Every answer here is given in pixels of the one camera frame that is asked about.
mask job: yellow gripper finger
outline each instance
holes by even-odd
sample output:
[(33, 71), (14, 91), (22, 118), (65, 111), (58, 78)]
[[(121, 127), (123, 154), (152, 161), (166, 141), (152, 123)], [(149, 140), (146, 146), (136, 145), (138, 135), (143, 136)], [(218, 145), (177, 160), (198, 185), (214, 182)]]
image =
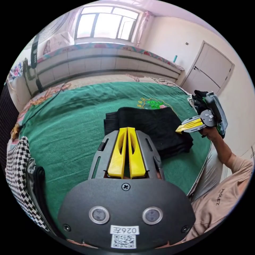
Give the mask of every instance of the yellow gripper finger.
[(127, 130), (127, 127), (120, 128), (118, 133), (112, 153), (112, 158), (107, 171), (110, 177), (118, 177), (123, 179), (127, 144)]
[(143, 177), (145, 175), (145, 167), (143, 164), (143, 157), (141, 154), (140, 146), (137, 140), (135, 129), (132, 127), (127, 128), (128, 136), (128, 154), (129, 154), (129, 171), (130, 178)]
[(188, 122), (188, 123), (185, 123), (183, 125), (180, 125), (176, 130), (175, 132), (181, 134), (183, 131), (187, 130), (187, 129), (191, 129), (191, 128), (196, 128), (198, 126), (201, 126), (203, 125), (203, 122), (202, 120), (199, 118), (199, 119), (196, 119), (196, 120), (193, 120), (191, 122)]

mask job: green bedspread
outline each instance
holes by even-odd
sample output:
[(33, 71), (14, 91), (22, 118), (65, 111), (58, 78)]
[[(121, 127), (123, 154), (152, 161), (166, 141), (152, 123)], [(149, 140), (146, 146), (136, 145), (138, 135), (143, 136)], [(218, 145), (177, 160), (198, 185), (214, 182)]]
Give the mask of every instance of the green bedspread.
[[(20, 136), (27, 136), (36, 164), (45, 169), (45, 196), (57, 222), (65, 195), (88, 178), (93, 156), (104, 138), (105, 114), (121, 107), (172, 107), (181, 121), (195, 115), (187, 95), (178, 87), (156, 83), (113, 82), (94, 84), (61, 92), (50, 103), (32, 106), (25, 115)], [(207, 158), (210, 141), (192, 134), (193, 147), (187, 154), (163, 161), (165, 178), (190, 191)]]

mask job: white door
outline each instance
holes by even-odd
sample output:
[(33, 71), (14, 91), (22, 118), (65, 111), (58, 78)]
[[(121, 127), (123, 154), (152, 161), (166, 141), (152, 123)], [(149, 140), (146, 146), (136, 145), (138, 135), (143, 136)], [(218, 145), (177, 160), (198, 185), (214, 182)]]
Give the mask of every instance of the white door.
[(194, 94), (194, 90), (213, 91), (217, 94), (228, 79), (232, 65), (220, 52), (204, 43), (182, 88), (191, 94)]

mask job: gray pants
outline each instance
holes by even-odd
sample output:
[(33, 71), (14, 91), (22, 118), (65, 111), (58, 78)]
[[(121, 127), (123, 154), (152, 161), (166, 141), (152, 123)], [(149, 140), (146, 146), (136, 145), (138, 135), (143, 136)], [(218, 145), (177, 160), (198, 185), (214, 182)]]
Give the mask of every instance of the gray pants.
[(195, 201), (220, 183), (223, 165), (218, 159), (215, 147), (212, 145), (203, 173), (198, 181), (191, 201)]

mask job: white wall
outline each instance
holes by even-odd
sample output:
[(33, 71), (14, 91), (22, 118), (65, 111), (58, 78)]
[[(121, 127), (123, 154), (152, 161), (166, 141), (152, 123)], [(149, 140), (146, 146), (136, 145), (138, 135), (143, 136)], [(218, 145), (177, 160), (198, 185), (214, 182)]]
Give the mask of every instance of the white wall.
[[(241, 156), (255, 142), (255, 91), (243, 62), (229, 43), (195, 23), (177, 18), (155, 17), (150, 34), (141, 47), (171, 61), (177, 55), (176, 64), (182, 66), (187, 73), (203, 40), (235, 65), (219, 99), (229, 123), (225, 141), (234, 153)], [(178, 85), (184, 77), (185, 74), (180, 76)]]
[(15, 107), (21, 112), (31, 99), (24, 76), (15, 79), (11, 85), (7, 83), (7, 86)]

